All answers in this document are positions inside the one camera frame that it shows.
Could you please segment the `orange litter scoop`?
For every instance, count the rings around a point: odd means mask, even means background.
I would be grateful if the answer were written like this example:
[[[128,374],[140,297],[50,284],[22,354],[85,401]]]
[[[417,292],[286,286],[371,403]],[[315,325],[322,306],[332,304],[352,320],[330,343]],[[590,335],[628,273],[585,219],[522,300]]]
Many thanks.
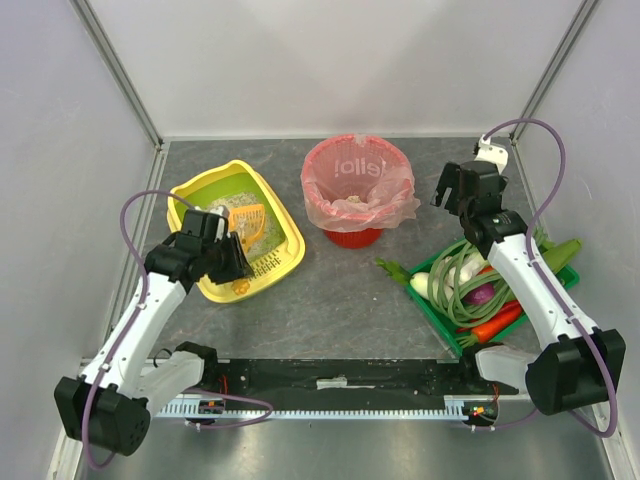
[[[235,207],[230,211],[229,226],[239,236],[245,255],[264,235],[266,210],[262,204]]]

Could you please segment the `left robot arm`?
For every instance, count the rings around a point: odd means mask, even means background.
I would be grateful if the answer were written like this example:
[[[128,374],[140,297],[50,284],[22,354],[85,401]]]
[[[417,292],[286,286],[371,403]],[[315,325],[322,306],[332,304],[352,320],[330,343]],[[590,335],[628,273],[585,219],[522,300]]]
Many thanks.
[[[72,439],[132,455],[151,419],[182,391],[200,384],[215,349],[186,342],[155,371],[142,371],[164,325],[201,279],[218,285],[252,276],[234,211],[189,209],[180,230],[151,250],[138,287],[99,353],[75,378],[62,378],[55,403]]]

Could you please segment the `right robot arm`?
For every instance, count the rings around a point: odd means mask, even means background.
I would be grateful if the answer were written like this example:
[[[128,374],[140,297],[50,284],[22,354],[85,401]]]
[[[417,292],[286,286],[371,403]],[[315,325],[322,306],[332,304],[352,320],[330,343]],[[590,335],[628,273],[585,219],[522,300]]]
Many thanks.
[[[479,375],[527,393],[547,416],[607,402],[615,418],[625,341],[615,329],[600,329],[573,301],[525,221],[503,208],[506,186],[493,163],[448,162],[431,199],[458,217],[465,238],[515,295],[540,344],[534,359],[505,346],[481,348],[475,354]]]

